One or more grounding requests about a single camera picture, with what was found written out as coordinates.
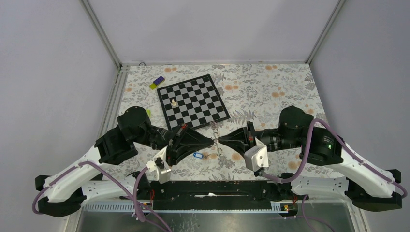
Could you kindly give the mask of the blue capped key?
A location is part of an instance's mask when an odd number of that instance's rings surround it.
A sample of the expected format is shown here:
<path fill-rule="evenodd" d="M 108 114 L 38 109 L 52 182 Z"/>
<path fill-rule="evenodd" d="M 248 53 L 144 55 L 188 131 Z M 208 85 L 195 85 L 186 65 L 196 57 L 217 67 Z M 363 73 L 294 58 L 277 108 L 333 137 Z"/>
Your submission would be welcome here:
<path fill-rule="evenodd" d="M 203 159 L 203 158 L 204 158 L 204 154 L 199 153 L 199 152 L 195 152 L 195 153 L 193 154 L 193 156 L 194 156 L 195 158 L 198 158 L 198 159 Z"/>

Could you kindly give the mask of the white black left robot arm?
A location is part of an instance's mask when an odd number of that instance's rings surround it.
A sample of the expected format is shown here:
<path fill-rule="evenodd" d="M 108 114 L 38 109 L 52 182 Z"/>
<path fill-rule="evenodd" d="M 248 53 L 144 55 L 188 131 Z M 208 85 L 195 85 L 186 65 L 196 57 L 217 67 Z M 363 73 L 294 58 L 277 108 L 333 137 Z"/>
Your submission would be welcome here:
<path fill-rule="evenodd" d="M 117 126 L 100 137 L 82 157 L 58 174 L 39 175 L 35 178 L 38 195 L 32 203 L 35 214 L 64 217 L 78 211 L 96 199 L 128 196 L 143 199 L 150 186 L 142 181 L 146 172 L 163 184 L 171 179 L 171 168 L 186 156 L 211 147 L 214 141 L 201 135 L 186 124 L 173 131 L 153 126 L 147 111 L 139 106 L 128 108 L 117 118 Z M 130 178 L 95 181 L 99 175 L 138 154 L 135 144 L 157 151 L 146 163 L 132 184 Z"/>

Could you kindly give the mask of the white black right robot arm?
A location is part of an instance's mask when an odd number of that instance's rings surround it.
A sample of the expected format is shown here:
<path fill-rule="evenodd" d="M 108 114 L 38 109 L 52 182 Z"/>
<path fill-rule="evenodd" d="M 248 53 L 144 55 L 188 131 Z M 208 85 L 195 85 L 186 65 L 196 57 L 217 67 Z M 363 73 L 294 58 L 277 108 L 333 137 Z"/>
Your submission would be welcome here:
<path fill-rule="evenodd" d="M 255 176 L 275 183 L 273 200 L 328 197 L 349 199 L 360 209 L 383 212 L 400 209 L 403 194 L 396 192 L 401 172 L 376 167 L 354 152 L 326 125 L 316 127 L 312 115 L 289 106 L 279 115 L 278 127 L 256 131 L 251 122 L 218 141 L 245 159 Z M 268 153 L 301 148 L 301 163 L 295 173 L 268 174 Z"/>

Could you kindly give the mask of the black grey chessboard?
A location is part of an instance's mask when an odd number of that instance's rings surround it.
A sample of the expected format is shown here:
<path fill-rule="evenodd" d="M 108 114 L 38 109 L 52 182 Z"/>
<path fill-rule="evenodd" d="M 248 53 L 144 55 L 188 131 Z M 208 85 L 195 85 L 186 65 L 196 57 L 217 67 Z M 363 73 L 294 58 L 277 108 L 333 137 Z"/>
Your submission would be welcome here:
<path fill-rule="evenodd" d="M 209 74 L 161 87 L 157 94 L 171 131 L 182 123 L 199 129 L 210 125 L 211 121 L 231 118 Z M 177 107 L 171 106 L 172 99 L 177 101 Z"/>

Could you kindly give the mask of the floral table mat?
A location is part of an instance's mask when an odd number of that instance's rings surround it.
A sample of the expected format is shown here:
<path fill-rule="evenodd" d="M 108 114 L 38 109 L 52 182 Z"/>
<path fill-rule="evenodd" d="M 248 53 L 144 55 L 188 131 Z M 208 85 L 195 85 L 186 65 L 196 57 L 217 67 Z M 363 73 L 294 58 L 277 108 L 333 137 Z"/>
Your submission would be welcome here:
<path fill-rule="evenodd" d="M 218 123 L 219 135 L 226 135 L 253 122 L 257 131 L 278 126 L 280 111 L 294 105 L 305 113 L 326 119 L 322 102 L 307 64 L 229 64 L 131 66 L 120 102 L 122 114 L 132 106 L 151 111 L 151 123 L 166 128 L 155 89 L 149 84 L 163 76 L 163 86 L 209 74 L 228 110 L 230 119 Z M 234 150 L 219 145 L 203 149 L 208 159 L 189 155 L 172 167 L 173 180 L 253 180 L 244 159 Z"/>

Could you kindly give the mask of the purple yellow toy brick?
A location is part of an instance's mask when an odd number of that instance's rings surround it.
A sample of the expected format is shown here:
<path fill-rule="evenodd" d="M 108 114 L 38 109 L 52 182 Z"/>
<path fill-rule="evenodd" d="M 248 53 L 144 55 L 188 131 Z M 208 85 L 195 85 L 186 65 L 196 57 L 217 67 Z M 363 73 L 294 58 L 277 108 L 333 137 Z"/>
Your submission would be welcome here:
<path fill-rule="evenodd" d="M 155 89 L 164 81 L 165 81 L 165 78 L 163 76 L 160 76 L 157 79 L 155 79 L 149 87 L 151 89 Z"/>

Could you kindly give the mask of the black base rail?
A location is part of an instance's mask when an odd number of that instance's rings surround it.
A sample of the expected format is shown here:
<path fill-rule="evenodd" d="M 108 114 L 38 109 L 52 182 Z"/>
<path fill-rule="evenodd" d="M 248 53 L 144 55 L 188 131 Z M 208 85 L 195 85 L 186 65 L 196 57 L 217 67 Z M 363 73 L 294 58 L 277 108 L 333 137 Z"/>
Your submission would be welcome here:
<path fill-rule="evenodd" d="M 151 181 L 139 185 L 137 200 L 154 210 L 265 210 L 293 196 L 270 181 Z"/>

